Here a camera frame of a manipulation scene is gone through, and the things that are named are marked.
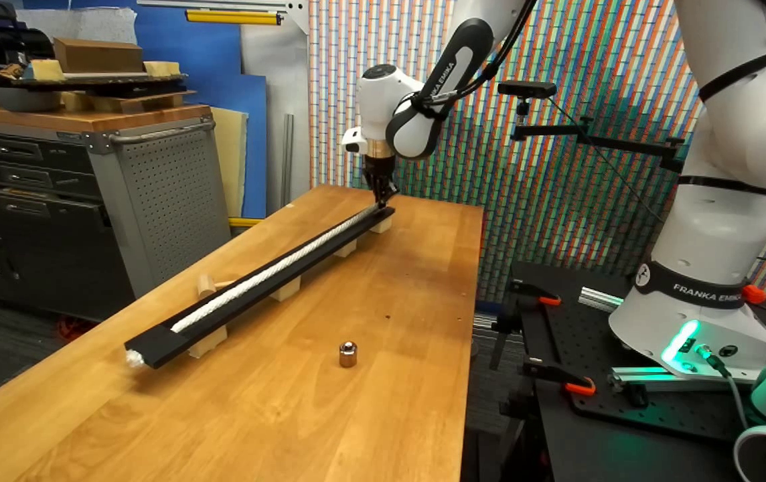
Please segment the green light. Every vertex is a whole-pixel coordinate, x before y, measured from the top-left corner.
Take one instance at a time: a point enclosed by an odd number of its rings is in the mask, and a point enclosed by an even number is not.
[[[699,332],[699,327],[701,327],[701,323],[699,323],[697,317],[686,320],[686,323],[679,327],[679,332],[673,338],[673,343],[662,351],[662,358],[665,358],[666,364],[673,364],[675,368],[686,372],[686,368],[678,364],[675,356],[678,356],[679,344],[686,344],[686,339]]]

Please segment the wooden board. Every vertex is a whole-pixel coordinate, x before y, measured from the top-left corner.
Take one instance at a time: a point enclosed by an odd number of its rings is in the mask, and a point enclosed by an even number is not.
[[[154,109],[154,111],[82,111],[82,115],[0,109],[0,127],[39,127],[39,130],[70,130],[70,133],[119,130],[119,127],[145,127],[153,122],[176,122],[209,115],[211,111],[204,103]]]
[[[220,109],[215,111],[215,141],[220,154],[220,177],[225,193],[227,217],[244,214],[244,174],[245,174],[245,111]]]
[[[3,386],[0,478],[461,478],[478,208],[397,198],[389,233],[217,351],[124,364],[124,339],[196,301],[200,272],[244,275],[369,202],[314,189]]]
[[[193,91],[165,91],[153,95],[90,95],[97,111],[150,111],[176,109]]]
[[[141,51],[133,42],[55,36],[53,54],[63,72],[145,72]]]

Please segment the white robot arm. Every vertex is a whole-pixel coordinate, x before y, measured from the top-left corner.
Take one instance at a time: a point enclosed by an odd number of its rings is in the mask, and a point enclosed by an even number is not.
[[[766,0],[675,4],[703,115],[666,224],[610,312],[610,330],[678,376],[757,380],[760,392],[766,327],[744,304],[742,285],[766,245]],[[485,79],[470,78],[494,40],[507,34],[498,56],[512,47],[531,7],[532,0],[461,0],[450,42],[422,85],[389,64],[363,72],[362,133],[351,130],[346,145],[362,149],[378,202],[394,194],[397,157],[434,151],[452,102]]]
[[[343,145],[362,151],[363,178],[381,205],[397,193],[397,157],[417,161],[436,149],[448,111],[494,75],[532,4],[536,0],[457,0],[450,40],[425,82],[391,64],[374,64],[362,75],[362,127],[351,127]]]

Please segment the small metal cylinder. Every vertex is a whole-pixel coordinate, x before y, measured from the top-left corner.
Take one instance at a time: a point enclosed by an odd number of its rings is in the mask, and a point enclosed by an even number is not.
[[[355,364],[355,343],[339,343],[336,364],[339,366],[354,366]]]

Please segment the black rod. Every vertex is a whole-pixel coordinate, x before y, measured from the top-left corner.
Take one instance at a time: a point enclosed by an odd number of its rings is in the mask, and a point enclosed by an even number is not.
[[[525,137],[581,137],[581,125],[513,125],[512,138],[525,138]]]
[[[346,244],[355,241],[391,214],[394,208],[378,205],[358,210],[355,217],[323,230],[322,236],[287,252],[283,256],[269,259],[268,265],[252,269],[249,275],[233,281],[211,297],[197,300],[182,312],[130,338],[126,343],[128,364],[148,364],[153,368],[164,366],[165,360],[196,344],[200,338],[211,335],[237,312],[249,309],[255,301],[269,297],[275,289],[310,269]]]
[[[659,154],[659,157],[673,157],[678,151],[678,147],[666,147],[666,145],[646,145],[646,141],[626,141],[626,138],[610,138],[610,137],[584,137],[579,141],[595,145],[595,147],[607,147],[607,149]]]

